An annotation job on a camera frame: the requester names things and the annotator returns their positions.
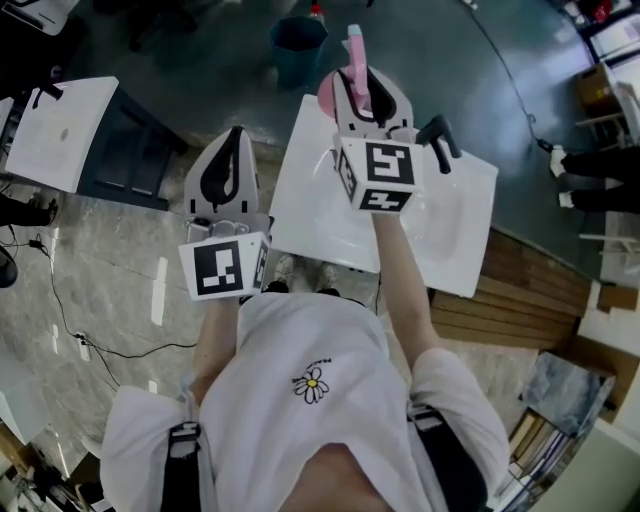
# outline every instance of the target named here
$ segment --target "pink bottle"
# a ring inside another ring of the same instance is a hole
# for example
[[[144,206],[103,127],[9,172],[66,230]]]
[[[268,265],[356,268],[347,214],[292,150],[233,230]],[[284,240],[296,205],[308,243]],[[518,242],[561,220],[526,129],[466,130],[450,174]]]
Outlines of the pink bottle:
[[[349,65],[342,68],[351,84],[351,92],[358,109],[365,108],[369,103],[369,88],[367,86],[367,57],[364,51],[364,38],[359,25],[349,25]],[[333,74],[329,73],[318,89],[318,104],[329,117],[334,117],[333,105]]]

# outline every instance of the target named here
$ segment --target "gray tile floor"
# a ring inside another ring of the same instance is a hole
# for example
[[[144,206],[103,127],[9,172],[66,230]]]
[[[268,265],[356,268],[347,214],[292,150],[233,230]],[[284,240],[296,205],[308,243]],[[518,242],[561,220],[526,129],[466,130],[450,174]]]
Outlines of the gray tile floor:
[[[170,197],[179,197],[179,177],[193,156],[175,162],[173,180],[165,190]],[[263,162],[259,168],[266,187],[262,207],[267,209],[278,167]],[[11,187],[13,197],[24,201],[33,191],[32,187]],[[54,226],[17,227],[16,236],[19,243],[25,243],[40,235],[49,249],[65,317],[53,294],[49,260],[35,249],[20,247],[16,258],[19,279],[0,291],[0,342],[42,380],[51,425],[36,441],[64,473],[65,466],[72,471],[84,455],[83,436],[102,437],[116,388],[96,352],[90,362],[82,361],[77,341],[65,331],[65,322],[71,332],[83,331],[102,347],[140,354],[166,343],[194,343],[204,307],[192,302],[185,289],[177,249],[185,239],[185,219],[179,213],[55,195],[62,209]],[[179,205],[172,209],[179,211]],[[11,240],[8,229],[0,229],[0,240]],[[277,257],[270,255],[269,268]],[[301,267],[294,290],[309,289],[313,266],[306,262]],[[345,268],[339,272],[343,295],[372,307],[376,276]],[[389,336],[392,359],[409,380],[383,302],[379,316]],[[512,429],[522,413],[517,395],[537,352],[455,341],[448,344],[473,369],[507,429]],[[177,396],[192,354],[192,349],[168,348],[144,359],[111,355],[105,359],[120,384],[147,388],[154,381],[159,393]]]
[[[303,94],[347,62],[347,25],[363,29],[372,66],[388,74],[414,106],[417,125],[445,114],[462,149],[500,169],[493,222],[591,277],[599,244],[577,237],[585,216],[561,209],[548,155],[532,143],[527,120],[500,60],[460,0],[324,0],[329,38],[318,76],[294,91],[279,89],[270,27],[306,14],[294,0],[186,0],[199,29],[161,30],[138,54],[127,48],[127,19],[98,15],[91,0],[75,13],[89,28],[67,78],[115,75],[123,88],[180,133],[217,134],[244,125],[255,140],[286,146]],[[592,146],[575,128],[583,118],[573,76],[589,54],[570,22],[547,0],[479,0],[477,17],[502,52],[536,136],[569,148]],[[589,216],[602,231],[602,215]]]

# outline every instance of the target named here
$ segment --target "white t-shirt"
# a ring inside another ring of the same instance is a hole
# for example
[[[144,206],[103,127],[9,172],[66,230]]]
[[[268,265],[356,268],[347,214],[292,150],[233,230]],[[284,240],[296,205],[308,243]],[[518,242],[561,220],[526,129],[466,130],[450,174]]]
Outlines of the white t-shirt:
[[[413,368],[411,394],[440,410],[491,493],[506,474],[508,442],[469,370],[451,352],[428,350]],[[177,401],[121,388],[101,462],[105,497],[118,512],[159,510],[167,432],[184,419]],[[221,512],[278,511],[307,460],[330,443],[349,448],[393,510],[442,509],[442,496],[427,495],[438,492],[435,474],[425,486],[412,457],[406,386],[385,334],[354,302],[274,293],[249,300],[237,354],[207,392],[199,421]]]

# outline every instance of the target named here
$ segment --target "person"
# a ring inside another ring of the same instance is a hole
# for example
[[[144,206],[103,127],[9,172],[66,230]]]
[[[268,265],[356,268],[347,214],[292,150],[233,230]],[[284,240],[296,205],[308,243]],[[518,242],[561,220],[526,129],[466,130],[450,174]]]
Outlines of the person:
[[[47,208],[40,206],[34,195],[23,203],[4,194],[0,194],[0,227],[2,226],[49,226],[58,213],[58,205],[52,199]]]
[[[562,146],[554,146],[549,167],[556,178],[569,173],[589,178],[613,178],[622,182],[610,189],[561,192],[560,206],[584,212],[640,213],[639,160],[640,147],[635,146],[576,155],[568,155]]]
[[[330,265],[321,267],[322,293],[289,293],[295,260],[285,255],[265,293],[241,307],[233,299],[208,305],[187,388],[200,426],[189,432],[206,438],[196,472],[169,464],[168,432],[185,421],[184,406],[118,391],[101,453],[104,494],[118,512],[192,509],[194,482],[201,500],[215,496],[196,502],[203,511],[484,505],[460,504],[472,494],[486,501],[506,476],[504,426],[472,373],[443,348],[400,218],[374,214],[373,225],[381,291],[412,369],[409,402],[378,318],[339,296]]]

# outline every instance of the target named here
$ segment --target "bucket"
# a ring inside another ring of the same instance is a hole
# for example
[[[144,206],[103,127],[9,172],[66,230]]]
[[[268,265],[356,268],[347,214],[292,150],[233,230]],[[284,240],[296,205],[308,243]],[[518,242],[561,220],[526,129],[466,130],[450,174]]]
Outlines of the bucket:
[[[282,87],[293,89],[313,78],[327,35],[320,21],[305,16],[280,20],[271,28],[273,60]]]

